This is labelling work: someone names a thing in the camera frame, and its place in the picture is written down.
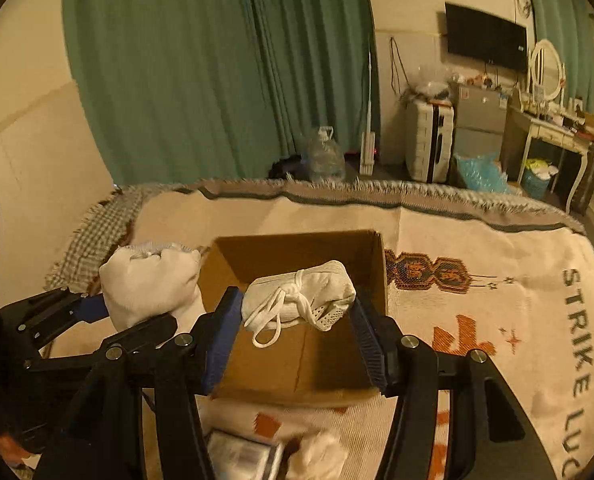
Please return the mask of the black framed white packet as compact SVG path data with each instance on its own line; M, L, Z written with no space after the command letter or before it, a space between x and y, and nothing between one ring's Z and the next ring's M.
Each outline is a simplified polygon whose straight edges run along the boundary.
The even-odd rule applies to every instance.
M213 429L207 451L215 477L220 480L273 480L280 472L282 443L265 442Z

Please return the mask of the white drawstring cloth pouch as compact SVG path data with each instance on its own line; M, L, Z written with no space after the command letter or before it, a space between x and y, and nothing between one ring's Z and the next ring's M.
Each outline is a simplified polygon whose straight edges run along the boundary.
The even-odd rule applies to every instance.
M321 266L254 280L244 294L242 323L253 334L253 345L265 349L298 325L329 332L355 298L355 286L343 263L329 260Z

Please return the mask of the white lace cloth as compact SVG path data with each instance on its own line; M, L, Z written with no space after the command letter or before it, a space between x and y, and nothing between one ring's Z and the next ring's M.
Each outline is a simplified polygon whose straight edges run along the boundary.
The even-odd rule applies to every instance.
M286 478L337 480L349 456L348 448L335 434L318 432L304 436L299 449L289 456Z

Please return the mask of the checkered bed sheet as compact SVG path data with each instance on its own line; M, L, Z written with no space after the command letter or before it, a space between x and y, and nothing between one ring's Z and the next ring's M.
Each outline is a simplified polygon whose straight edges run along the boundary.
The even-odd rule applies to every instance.
M99 268L114 251L132 240L134 223L144 205L176 184L139 184L114 191L85 214L62 254L46 274L44 289L92 295L99 290Z

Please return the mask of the brown cardboard box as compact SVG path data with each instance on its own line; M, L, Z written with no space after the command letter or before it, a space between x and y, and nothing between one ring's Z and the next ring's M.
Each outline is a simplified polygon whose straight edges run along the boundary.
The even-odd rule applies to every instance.
M381 235L370 230L216 238L198 286L207 311L243 297L212 393L246 402L341 408L377 396L351 306L386 311Z

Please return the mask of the cream woven printed blanket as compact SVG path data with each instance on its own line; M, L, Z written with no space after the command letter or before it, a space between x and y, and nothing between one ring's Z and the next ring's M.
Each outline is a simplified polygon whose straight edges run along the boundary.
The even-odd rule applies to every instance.
M594 249L559 209L438 184L205 181L148 200L129 243L353 230L382 236L401 330L489 353L556 477L594 479Z

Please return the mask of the white stick vacuum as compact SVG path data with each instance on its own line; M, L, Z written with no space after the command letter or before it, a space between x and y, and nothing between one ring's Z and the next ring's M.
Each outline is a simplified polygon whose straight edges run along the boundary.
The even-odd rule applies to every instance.
M362 133L362 145L360 153L359 174L363 177L371 177L375 164L375 132L372 128L373 118L373 76L372 76L372 52L367 54L367 118Z

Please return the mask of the blue plastic bag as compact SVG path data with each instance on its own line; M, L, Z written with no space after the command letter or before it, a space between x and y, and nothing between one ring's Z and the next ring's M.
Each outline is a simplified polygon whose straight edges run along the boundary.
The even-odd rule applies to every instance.
M514 194L508 176L500 168L495 154L466 157L454 155L454 169L465 188L476 192Z

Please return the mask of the large clear water bottle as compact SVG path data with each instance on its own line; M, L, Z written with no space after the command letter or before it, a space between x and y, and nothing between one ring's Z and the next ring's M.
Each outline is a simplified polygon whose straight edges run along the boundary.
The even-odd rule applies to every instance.
M305 159L312 182L343 182L346 163L332 126L321 126L306 138Z

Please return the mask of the blue waste bin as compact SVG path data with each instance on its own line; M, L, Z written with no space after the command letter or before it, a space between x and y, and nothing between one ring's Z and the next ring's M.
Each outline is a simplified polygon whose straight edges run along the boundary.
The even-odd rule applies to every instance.
M528 159L521 180L524 192L535 200L542 200L553 177L559 173L551 162L543 159Z

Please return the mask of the white ribbed suitcase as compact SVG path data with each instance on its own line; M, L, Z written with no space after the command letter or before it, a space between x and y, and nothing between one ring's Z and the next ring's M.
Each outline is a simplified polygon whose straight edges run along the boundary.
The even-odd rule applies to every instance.
M415 99L405 106L405 166L413 181L445 183L454 140L449 101Z

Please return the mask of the grey mini fridge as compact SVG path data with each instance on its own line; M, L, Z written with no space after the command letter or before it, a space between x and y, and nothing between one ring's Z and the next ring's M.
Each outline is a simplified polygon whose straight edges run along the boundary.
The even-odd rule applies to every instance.
M454 85L454 154L473 158L498 157L501 151L508 97L467 84Z

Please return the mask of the green curtain left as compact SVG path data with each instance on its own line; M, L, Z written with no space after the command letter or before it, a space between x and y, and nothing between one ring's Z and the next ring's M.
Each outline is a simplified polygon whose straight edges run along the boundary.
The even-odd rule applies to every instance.
M62 0L70 70L119 185L261 178L334 128L361 146L370 0Z

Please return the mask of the green curtain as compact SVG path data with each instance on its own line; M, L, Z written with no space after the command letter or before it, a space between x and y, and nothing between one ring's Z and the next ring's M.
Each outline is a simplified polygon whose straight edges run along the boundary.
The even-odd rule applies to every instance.
M586 0L532 0L537 40L558 50L566 69L565 102L581 98L594 113L594 35Z
M370 0L62 0L70 70L119 185L261 178L334 128L361 146Z

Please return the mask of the green curtain right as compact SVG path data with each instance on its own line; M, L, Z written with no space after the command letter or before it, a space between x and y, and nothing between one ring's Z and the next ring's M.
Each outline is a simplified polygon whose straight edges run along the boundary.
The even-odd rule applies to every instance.
M586 0L532 0L537 40L558 50L566 69L565 102L581 98L594 113L594 35Z

